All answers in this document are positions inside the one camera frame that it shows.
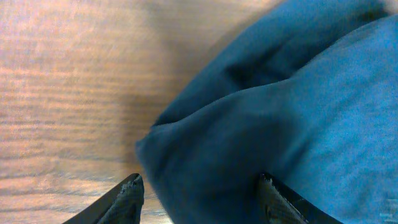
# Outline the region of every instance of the brown wooden tabletop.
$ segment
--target brown wooden tabletop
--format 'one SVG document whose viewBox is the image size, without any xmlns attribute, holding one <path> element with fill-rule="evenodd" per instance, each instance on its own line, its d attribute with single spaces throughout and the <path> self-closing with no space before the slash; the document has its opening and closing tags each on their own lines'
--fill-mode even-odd
<svg viewBox="0 0 398 224">
<path fill-rule="evenodd" d="M 0 223 L 61 223 L 130 173 L 134 143 L 277 0 L 0 2 Z M 141 223 L 171 223 L 146 183 Z"/>
</svg>

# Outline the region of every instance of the denim fabric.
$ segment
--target denim fabric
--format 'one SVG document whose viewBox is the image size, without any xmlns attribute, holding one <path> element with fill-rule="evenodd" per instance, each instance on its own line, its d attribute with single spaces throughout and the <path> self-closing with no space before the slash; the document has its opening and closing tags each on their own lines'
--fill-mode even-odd
<svg viewBox="0 0 398 224">
<path fill-rule="evenodd" d="M 137 143 L 175 223 L 260 223 L 269 172 L 343 223 L 398 199 L 398 16 L 289 0 L 205 67 Z"/>
</svg>

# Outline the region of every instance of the wood grain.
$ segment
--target wood grain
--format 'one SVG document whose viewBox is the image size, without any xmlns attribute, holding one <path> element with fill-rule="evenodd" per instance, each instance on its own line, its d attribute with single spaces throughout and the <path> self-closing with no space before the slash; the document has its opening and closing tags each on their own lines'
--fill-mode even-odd
<svg viewBox="0 0 398 224">
<path fill-rule="evenodd" d="M 134 143 L 278 1 L 0 2 L 0 223 L 61 223 L 130 173 Z M 146 182 L 142 223 L 171 223 Z"/>
</svg>

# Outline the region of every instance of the dark blue garment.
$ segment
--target dark blue garment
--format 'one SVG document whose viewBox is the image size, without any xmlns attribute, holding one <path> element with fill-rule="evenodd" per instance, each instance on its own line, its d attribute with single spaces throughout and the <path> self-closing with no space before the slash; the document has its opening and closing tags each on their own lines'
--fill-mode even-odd
<svg viewBox="0 0 398 224">
<path fill-rule="evenodd" d="M 398 216 L 397 133 L 398 16 L 290 0 L 197 75 L 137 155 L 175 223 L 260 223 L 264 171 L 343 223 L 382 223 Z"/>
</svg>

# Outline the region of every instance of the wooden surface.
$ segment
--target wooden surface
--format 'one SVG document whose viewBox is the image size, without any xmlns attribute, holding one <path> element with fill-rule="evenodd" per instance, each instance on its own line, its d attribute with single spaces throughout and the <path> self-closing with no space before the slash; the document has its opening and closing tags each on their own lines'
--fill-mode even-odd
<svg viewBox="0 0 398 224">
<path fill-rule="evenodd" d="M 146 181 L 134 143 L 275 4 L 0 1 L 0 223 L 61 223 L 130 173 Z M 145 187 L 141 223 L 170 223 Z"/>
</svg>

